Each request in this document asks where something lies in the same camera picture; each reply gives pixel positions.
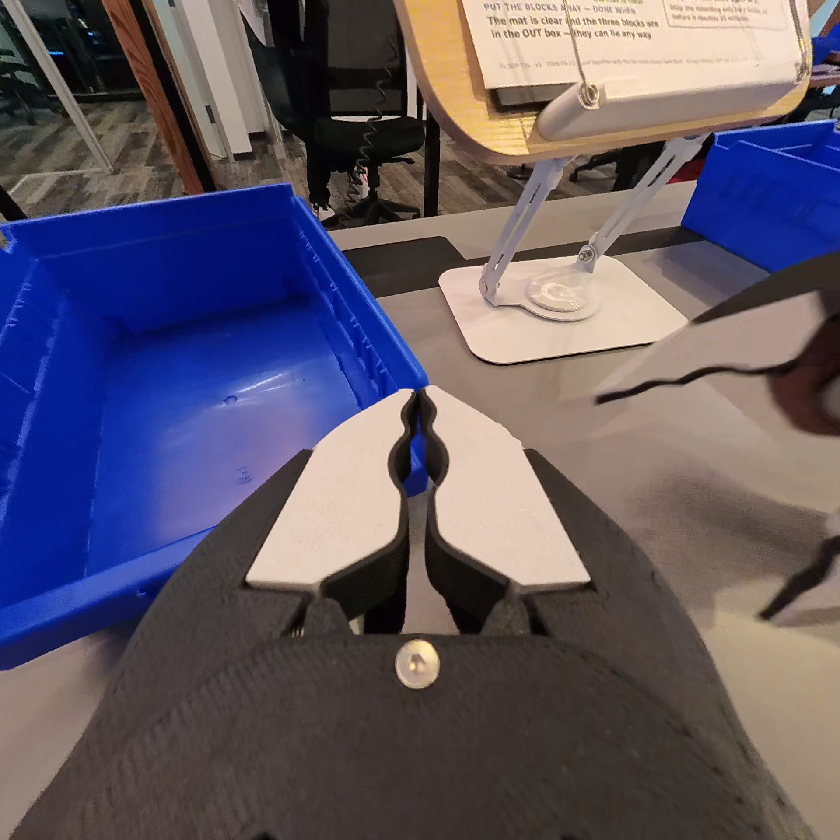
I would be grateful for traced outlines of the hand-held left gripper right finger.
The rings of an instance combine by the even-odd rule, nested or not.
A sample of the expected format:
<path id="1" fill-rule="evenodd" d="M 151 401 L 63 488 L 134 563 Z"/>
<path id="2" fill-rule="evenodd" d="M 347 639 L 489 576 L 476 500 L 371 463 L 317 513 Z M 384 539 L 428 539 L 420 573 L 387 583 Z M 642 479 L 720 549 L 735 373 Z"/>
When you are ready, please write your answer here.
<path id="1" fill-rule="evenodd" d="M 504 426 L 436 385 L 420 393 L 426 440 L 427 578 L 462 634 L 494 608 L 592 582 L 538 477 Z"/>

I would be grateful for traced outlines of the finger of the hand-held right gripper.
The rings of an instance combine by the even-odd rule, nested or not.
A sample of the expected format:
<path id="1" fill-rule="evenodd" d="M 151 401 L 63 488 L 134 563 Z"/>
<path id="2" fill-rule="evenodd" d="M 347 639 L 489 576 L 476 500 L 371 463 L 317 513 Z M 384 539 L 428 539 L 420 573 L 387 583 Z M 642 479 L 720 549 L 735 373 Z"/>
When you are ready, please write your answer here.
<path id="1" fill-rule="evenodd" d="M 760 620 L 777 624 L 814 624 L 838 619 L 837 534 L 822 541 L 813 561 L 793 574 L 768 605 Z"/>
<path id="2" fill-rule="evenodd" d="M 747 396 L 766 386 L 803 351 L 813 333 L 838 315 L 839 255 L 782 269 L 631 353 L 604 382 L 567 404 L 688 404 L 716 387 Z M 770 393 L 770 402 L 774 403 Z"/>

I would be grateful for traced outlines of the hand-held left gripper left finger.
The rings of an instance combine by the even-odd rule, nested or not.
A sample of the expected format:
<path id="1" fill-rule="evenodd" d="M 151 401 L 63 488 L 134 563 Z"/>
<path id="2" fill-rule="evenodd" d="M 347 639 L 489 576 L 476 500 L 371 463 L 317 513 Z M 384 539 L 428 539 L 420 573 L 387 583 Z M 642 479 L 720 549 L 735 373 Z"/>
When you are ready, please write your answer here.
<path id="1" fill-rule="evenodd" d="M 257 594 L 335 602 L 365 632 L 406 619 L 417 393 L 398 390 L 334 428 L 310 450 L 245 573 Z"/>

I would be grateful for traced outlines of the blue plastic bin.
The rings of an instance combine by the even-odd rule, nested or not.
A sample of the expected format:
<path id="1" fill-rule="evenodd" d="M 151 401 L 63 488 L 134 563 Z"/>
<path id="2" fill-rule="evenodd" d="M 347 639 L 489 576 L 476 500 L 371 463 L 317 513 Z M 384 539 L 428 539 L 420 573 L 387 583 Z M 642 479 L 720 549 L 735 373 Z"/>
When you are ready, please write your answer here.
<path id="1" fill-rule="evenodd" d="M 428 384 L 287 183 L 2 234 L 3 671 L 141 616 L 289 459 Z"/>
<path id="2" fill-rule="evenodd" d="M 681 225 L 770 273 L 838 251 L 835 122 L 717 134 Z"/>

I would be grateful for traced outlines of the white document stand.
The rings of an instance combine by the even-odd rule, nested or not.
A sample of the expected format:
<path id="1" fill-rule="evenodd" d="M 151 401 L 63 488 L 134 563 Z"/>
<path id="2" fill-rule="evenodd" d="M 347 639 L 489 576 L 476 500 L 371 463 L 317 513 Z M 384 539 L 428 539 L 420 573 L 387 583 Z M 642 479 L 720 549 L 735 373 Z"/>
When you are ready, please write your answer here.
<path id="1" fill-rule="evenodd" d="M 656 343 L 686 318 L 606 251 L 711 133 L 781 116 L 801 99 L 811 56 L 794 81 L 644 89 L 629 81 L 489 90 L 461 2 L 395 2 L 427 110 L 452 139 L 532 173 L 482 268 L 438 281 L 475 357 L 517 364 Z M 577 256 L 516 261 L 515 254 L 564 168 L 588 153 L 665 140 Z"/>

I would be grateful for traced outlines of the printed instruction sheet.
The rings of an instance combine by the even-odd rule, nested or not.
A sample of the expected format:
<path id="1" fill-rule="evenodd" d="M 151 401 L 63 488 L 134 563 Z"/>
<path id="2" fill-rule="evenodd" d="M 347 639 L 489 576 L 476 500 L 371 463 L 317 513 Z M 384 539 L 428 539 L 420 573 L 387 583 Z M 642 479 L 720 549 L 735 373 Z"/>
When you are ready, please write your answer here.
<path id="1" fill-rule="evenodd" d="M 795 81 L 807 2 L 464 1 L 485 87 L 629 81 L 695 89 Z"/>

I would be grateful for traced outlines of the black table leg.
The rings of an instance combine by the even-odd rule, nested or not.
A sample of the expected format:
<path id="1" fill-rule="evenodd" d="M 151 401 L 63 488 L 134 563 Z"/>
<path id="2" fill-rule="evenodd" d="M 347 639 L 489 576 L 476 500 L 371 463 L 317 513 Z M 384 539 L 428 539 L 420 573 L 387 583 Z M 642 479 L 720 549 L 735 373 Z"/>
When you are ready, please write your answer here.
<path id="1" fill-rule="evenodd" d="M 441 161 L 440 126 L 431 111 L 426 111 L 424 145 L 423 216 L 438 215 Z"/>

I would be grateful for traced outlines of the brown wooden table leg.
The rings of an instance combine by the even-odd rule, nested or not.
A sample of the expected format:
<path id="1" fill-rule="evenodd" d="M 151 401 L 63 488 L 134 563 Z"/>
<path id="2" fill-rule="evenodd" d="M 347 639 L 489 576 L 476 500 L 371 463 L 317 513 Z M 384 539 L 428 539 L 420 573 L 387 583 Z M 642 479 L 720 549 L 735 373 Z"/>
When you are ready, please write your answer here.
<path id="1" fill-rule="evenodd" d="M 147 16 L 143 16 L 145 24 L 142 24 L 142 19 L 136 14 L 136 4 L 129 1 L 102 2 L 185 192 L 191 195 L 204 193 L 207 185 L 196 168 L 179 115 L 164 84 L 165 77 L 161 75 L 151 50 L 152 46 L 158 46 L 154 33 L 147 37 L 146 30 L 151 23 Z"/>

